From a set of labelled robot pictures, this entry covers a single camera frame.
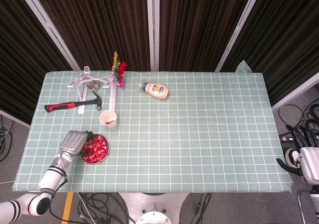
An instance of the floor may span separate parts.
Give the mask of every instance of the floor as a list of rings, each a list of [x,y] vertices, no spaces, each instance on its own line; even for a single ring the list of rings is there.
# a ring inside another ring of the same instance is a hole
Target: floor
[[[314,99],[319,98],[315,87],[311,88],[291,104],[303,108]],[[281,109],[283,119],[289,124],[296,124],[300,118],[300,111],[294,107]],[[278,111],[274,113],[278,133],[286,132],[285,124],[280,120]],[[28,135],[28,128],[17,125],[12,131],[13,143],[9,156],[0,162],[0,202],[14,200],[24,193],[11,190],[15,174],[20,163],[23,148]],[[204,224],[300,224],[301,214],[297,202],[297,193],[302,193],[302,203],[307,224],[317,224],[316,216],[308,194],[309,185],[303,183],[298,177],[292,175],[294,184],[292,193],[214,193],[203,218]],[[186,198],[180,211],[180,224],[190,224],[200,194],[190,194]],[[58,193],[52,202],[52,211],[62,217],[66,193]],[[82,221],[77,213],[79,198],[74,195],[70,220]],[[118,204],[112,199],[108,201],[109,213],[115,214],[123,222],[125,216]],[[40,217],[24,215],[17,224],[59,224],[61,221],[54,218],[49,212]]]

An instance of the mayonnaise bottle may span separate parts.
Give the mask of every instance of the mayonnaise bottle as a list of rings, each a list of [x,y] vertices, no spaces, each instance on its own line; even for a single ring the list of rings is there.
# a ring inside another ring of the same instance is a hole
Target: mayonnaise bottle
[[[169,88],[160,84],[144,83],[142,90],[158,99],[167,99]]]

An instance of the robotic hand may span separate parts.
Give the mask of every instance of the robotic hand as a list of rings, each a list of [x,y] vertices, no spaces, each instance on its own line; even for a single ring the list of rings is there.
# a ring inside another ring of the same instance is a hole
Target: robotic hand
[[[298,147],[300,167],[293,168],[285,164],[281,159],[277,158],[278,164],[287,172],[303,177],[307,183],[313,186],[310,191],[310,197],[314,204],[316,216],[319,223],[319,140],[304,131],[304,136],[298,129],[286,126],[292,134],[295,144]]]
[[[22,214],[40,216],[50,207],[51,199],[56,191],[67,182],[65,171],[72,157],[78,155],[88,137],[89,132],[69,131],[63,140],[58,154],[39,182],[40,194],[25,194],[20,198],[0,203],[0,223],[15,222]]]

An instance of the red plate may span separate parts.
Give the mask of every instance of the red plate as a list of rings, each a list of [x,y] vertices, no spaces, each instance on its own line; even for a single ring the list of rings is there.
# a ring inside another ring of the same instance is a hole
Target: red plate
[[[106,158],[109,151],[110,145],[108,140],[100,134],[95,134],[93,135],[93,139],[84,143],[82,152],[88,152],[88,154],[82,157],[82,159],[87,163],[100,163]]]

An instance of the green grid tablecloth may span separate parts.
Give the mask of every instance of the green grid tablecloth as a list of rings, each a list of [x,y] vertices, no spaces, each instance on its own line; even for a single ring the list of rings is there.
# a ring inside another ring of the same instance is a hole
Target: green grid tablecloth
[[[76,88],[66,86],[79,76],[47,73],[13,190],[37,191],[67,132],[90,130],[108,138],[109,156],[99,164],[75,157],[62,191],[291,191],[290,176],[276,163],[283,155],[262,74],[126,72],[124,88],[117,88],[114,129],[100,125],[94,105],[84,114],[44,110],[78,101]],[[143,82],[167,85],[168,99],[141,92]],[[98,94],[107,110],[110,89]]]

